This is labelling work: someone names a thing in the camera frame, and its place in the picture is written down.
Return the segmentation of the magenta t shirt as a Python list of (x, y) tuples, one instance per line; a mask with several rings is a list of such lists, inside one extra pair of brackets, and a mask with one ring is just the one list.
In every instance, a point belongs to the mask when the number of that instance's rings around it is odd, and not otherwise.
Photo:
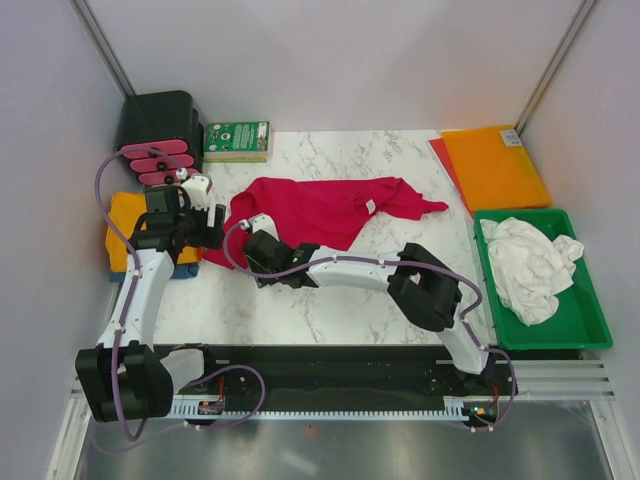
[(445, 202), (425, 199), (396, 177), (304, 182), (261, 177), (232, 198), (224, 229), (266, 214), (280, 239), (291, 247), (316, 243), (345, 251), (379, 212), (418, 221), (448, 208)]

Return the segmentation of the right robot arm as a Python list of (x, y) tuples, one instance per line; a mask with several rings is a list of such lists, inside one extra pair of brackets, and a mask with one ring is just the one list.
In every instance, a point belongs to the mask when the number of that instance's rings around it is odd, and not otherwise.
[(463, 324), (462, 277), (424, 247), (408, 243), (398, 253), (353, 255), (317, 244), (286, 245), (260, 230), (243, 248), (260, 286), (293, 289), (350, 287), (388, 294), (414, 326), (438, 336), (467, 392), (483, 392), (494, 381), (489, 353)]

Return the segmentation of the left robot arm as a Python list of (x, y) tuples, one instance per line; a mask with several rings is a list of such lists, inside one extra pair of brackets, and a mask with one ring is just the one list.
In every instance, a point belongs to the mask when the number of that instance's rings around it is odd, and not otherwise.
[(128, 239), (125, 277), (111, 318), (93, 348), (78, 352), (77, 377), (95, 420), (166, 416), (187, 384), (208, 393), (219, 369), (199, 348), (159, 357), (153, 335), (166, 286), (185, 247), (219, 248), (226, 208), (213, 200), (213, 182), (196, 174), (178, 185), (148, 188), (145, 212)]

